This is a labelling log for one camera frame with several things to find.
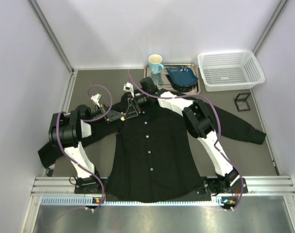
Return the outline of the black button shirt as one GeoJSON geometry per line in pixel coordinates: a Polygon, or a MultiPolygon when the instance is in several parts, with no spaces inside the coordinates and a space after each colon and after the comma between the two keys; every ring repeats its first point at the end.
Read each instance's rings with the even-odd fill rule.
{"type": "Polygon", "coordinates": [[[183,117],[147,99],[142,112],[127,120],[108,122],[100,110],[86,105],[77,110],[88,120],[92,134],[82,147],[116,134],[112,172],[106,191],[123,201],[157,202],[179,198],[202,179],[190,150],[183,117]]]}

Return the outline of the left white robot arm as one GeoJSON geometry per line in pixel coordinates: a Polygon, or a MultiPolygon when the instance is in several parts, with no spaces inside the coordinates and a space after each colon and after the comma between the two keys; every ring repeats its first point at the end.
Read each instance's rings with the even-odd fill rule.
{"type": "Polygon", "coordinates": [[[58,146],[74,166],[77,172],[77,176],[73,178],[76,194],[101,193],[99,172],[86,155],[82,140],[93,135],[91,123],[87,120],[98,118],[106,112],[103,118],[106,123],[120,120],[125,116],[124,113],[109,110],[104,104],[94,113],[87,105],[79,105],[70,113],[55,113],[52,116],[49,141],[58,146]]]}

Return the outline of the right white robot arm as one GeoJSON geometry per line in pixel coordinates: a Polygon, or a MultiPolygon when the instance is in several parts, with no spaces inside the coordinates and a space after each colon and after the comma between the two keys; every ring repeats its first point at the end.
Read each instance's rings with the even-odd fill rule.
{"type": "Polygon", "coordinates": [[[205,102],[200,99],[187,100],[186,95],[177,96],[170,91],[158,90],[150,77],[143,79],[141,86],[148,87],[148,89],[144,91],[137,88],[139,92],[157,100],[161,107],[183,116],[188,133],[204,146],[217,175],[216,187],[213,188],[206,183],[206,191],[214,195],[232,191],[236,191],[237,195],[242,194],[244,180],[238,169],[226,156],[219,142],[221,125],[213,104],[208,102],[212,108],[209,110],[205,106],[205,102]]]}

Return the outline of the brooch in black box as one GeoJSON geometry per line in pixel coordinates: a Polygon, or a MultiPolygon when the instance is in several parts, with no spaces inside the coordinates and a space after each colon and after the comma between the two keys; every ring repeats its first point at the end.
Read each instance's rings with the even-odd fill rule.
{"type": "Polygon", "coordinates": [[[239,93],[234,99],[235,106],[238,112],[250,111],[250,106],[248,104],[247,99],[251,95],[250,92],[239,93]]]}

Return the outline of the steel tray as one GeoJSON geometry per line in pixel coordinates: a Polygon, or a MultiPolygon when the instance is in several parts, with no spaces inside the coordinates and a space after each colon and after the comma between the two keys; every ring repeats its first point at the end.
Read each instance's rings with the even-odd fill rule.
{"type": "Polygon", "coordinates": [[[164,67],[165,69],[160,74],[152,74],[149,68],[149,64],[147,64],[144,68],[143,77],[151,77],[158,89],[177,91],[185,95],[199,94],[201,92],[198,66],[194,64],[164,64],[164,67]],[[170,70],[177,70],[177,67],[187,67],[192,70],[195,76],[195,81],[191,86],[181,86],[173,82],[166,69],[169,68],[170,70]]]}

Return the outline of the light blue mug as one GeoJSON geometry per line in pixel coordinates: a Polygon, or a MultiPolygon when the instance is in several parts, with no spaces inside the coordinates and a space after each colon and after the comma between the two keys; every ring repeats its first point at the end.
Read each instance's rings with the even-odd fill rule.
{"type": "Polygon", "coordinates": [[[149,68],[152,74],[159,74],[164,70],[163,58],[159,54],[152,54],[148,58],[149,68]]]}

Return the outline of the dark blue plate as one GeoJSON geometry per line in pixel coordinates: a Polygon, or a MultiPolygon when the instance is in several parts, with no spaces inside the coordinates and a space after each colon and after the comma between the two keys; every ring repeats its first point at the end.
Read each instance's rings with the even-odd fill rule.
{"type": "Polygon", "coordinates": [[[198,81],[198,77],[187,66],[167,67],[166,71],[169,82],[177,86],[189,87],[195,85],[198,81]]]}

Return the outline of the white plastic basket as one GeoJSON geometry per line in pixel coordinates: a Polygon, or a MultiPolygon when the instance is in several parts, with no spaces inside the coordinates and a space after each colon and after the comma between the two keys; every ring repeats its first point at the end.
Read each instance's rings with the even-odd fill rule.
{"type": "Polygon", "coordinates": [[[197,61],[208,92],[251,89],[265,82],[259,62],[249,50],[203,52],[197,61]]]}

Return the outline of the aluminium frame rail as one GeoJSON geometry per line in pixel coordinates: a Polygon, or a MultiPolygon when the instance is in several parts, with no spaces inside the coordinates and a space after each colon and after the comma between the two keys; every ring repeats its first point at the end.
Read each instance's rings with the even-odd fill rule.
{"type": "MultiPolygon", "coordinates": [[[[76,194],[74,178],[37,177],[33,183],[31,196],[41,205],[91,206],[97,207],[101,201],[101,191],[95,194],[76,194]]],[[[237,201],[241,188],[229,193],[201,194],[193,191],[178,199],[154,203],[120,201],[107,194],[101,206],[223,206],[230,200],[237,201]]],[[[289,176],[246,176],[242,197],[295,196],[295,188],[289,176]]]]}

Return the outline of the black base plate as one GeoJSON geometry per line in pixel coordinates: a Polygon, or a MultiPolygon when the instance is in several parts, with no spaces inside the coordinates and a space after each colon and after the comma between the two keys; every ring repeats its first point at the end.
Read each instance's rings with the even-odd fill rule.
{"type": "MultiPolygon", "coordinates": [[[[102,194],[101,185],[94,176],[86,179],[74,177],[74,180],[76,181],[74,183],[75,194],[102,194]]],[[[225,182],[217,177],[202,177],[202,185],[191,192],[175,197],[174,199],[166,198],[161,201],[208,201],[219,194],[229,194],[232,197],[228,203],[234,205],[238,201],[241,193],[248,193],[245,179],[242,181],[236,181],[233,186],[227,187],[225,182]]]]}

